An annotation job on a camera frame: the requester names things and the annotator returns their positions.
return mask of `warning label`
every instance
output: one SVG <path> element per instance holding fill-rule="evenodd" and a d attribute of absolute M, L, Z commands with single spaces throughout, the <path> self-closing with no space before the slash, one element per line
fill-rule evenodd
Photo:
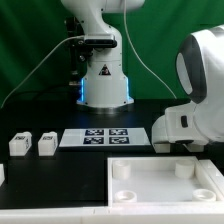
<path fill-rule="evenodd" d="M 102 68 L 102 70 L 100 71 L 99 75 L 111 75 L 109 69 L 107 68 L 107 65 L 105 64 Z"/>

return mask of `black cord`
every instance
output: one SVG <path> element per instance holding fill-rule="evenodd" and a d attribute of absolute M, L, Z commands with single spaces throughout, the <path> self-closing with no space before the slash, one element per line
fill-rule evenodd
<path fill-rule="evenodd" d="M 10 101 L 13 99 L 13 98 L 16 98 L 18 96 L 21 96 L 21 95 L 25 95 L 25 94 L 37 94 L 39 93 L 40 91 L 22 91 L 22 92 L 18 92 L 18 93 L 14 93 L 13 95 L 11 95 L 8 100 L 5 102 L 5 104 L 9 104 Z"/>
<path fill-rule="evenodd" d="M 50 90 L 52 89 L 57 89 L 57 88 L 62 88 L 62 87 L 69 87 L 68 84 L 59 84 L 59 85 L 54 85 L 54 86 L 50 86 L 42 91 L 39 91 L 38 94 L 36 96 L 33 97 L 33 101 L 36 101 L 39 97 L 41 97 L 42 95 L 44 95 L 45 93 L 48 93 Z"/>

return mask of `white plastic part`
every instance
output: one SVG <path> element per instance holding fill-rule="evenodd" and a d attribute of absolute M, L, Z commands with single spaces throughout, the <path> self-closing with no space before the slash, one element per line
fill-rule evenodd
<path fill-rule="evenodd" d="M 31 133 L 17 133 L 14 138 L 9 142 L 10 156 L 25 156 L 32 145 Z"/>
<path fill-rule="evenodd" d="M 4 166 L 3 164 L 0 164 L 0 186 L 5 180 L 5 174 L 4 174 Z"/>
<path fill-rule="evenodd" d="M 201 201 L 201 202 L 216 201 L 216 194 L 207 189 L 197 189 L 193 191 L 192 201 Z"/>
<path fill-rule="evenodd" d="M 114 201 L 117 203 L 137 202 L 137 194 L 134 191 L 119 191 L 115 194 Z"/>
<path fill-rule="evenodd" d="M 170 152 L 169 143 L 191 142 L 187 147 L 191 152 L 201 152 L 203 146 L 209 140 L 198 131 L 194 123 L 194 110 L 196 104 L 190 102 L 181 106 L 169 107 L 165 115 L 159 117 L 152 126 L 152 144 L 157 153 Z M 182 124 L 182 118 L 186 118 L 186 126 Z M 156 144 L 167 144 L 157 149 Z"/>
<path fill-rule="evenodd" d="M 58 146 L 56 132 L 44 133 L 38 142 L 39 156 L 53 156 Z"/>
<path fill-rule="evenodd" d="M 131 164 L 127 160 L 113 162 L 113 178 L 127 180 L 131 176 Z"/>
<path fill-rule="evenodd" d="M 175 175 L 178 178 L 190 179 L 194 177 L 195 163 L 192 160 L 178 160 L 175 167 Z"/>

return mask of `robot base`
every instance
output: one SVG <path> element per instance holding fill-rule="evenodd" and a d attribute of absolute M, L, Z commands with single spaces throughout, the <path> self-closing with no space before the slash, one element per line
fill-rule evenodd
<path fill-rule="evenodd" d="M 90 107 L 80 101 L 77 101 L 76 105 L 77 109 L 80 111 L 87 111 L 89 113 L 94 113 L 94 114 L 117 114 L 117 113 L 122 113 L 125 111 L 133 111 L 134 109 L 134 100 L 130 100 L 127 104 L 123 106 L 118 106 L 118 107 L 105 107 L 105 108 L 100 108 L 100 107 Z"/>

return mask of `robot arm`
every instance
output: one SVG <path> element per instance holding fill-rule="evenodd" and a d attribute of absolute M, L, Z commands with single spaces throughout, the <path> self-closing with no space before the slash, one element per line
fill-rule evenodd
<path fill-rule="evenodd" d="M 157 152 L 169 152 L 169 143 L 187 144 L 202 151 L 212 142 L 224 142 L 224 26 L 192 33 L 180 47 L 178 78 L 191 99 L 167 108 L 152 127 Z"/>
<path fill-rule="evenodd" d="M 145 2 L 145 0 L 126 1 L 127 11 L 138 9 Z M 102 13 L 124 11 L 124 0 L 61 0 L 61 2 L 82 23 L 85 34 L 111 33 L 109 26 L 102 19 Z"/>
<path fill-rule="evenodd" d="M 127 11 L 141 7 L 145 0 L 126 0 Z M 87 73 L 82 79 L 82 94 L 77 104 L 96 113 L 128 110 L 128 78 L 122 70 L 122 37 L 118 30 L 103 21 L 102 13 L 120 13 L 124 0 L 61 0 L 80 22 L 84 43 L 91 48 Z"/>

